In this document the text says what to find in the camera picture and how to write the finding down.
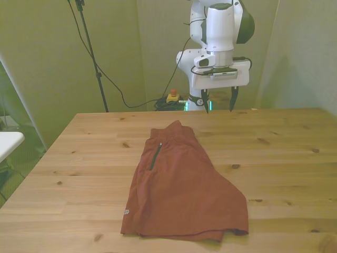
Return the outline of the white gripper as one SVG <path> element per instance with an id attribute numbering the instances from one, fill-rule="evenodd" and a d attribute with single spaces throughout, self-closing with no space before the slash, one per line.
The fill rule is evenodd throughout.
<path id="1" fill-rule="evenodd" d="M 209 113 L 208 89 L 224 87 L 231 87 L 229 110 L 232 112 L 239 93 L 238 86 L 246 86 L 250 81 L 249 70 L 250 60 L 234 61 L 233 65 L 222 69 L 192 67 L 192 88 L 201 90 L 206 112 Z"/>

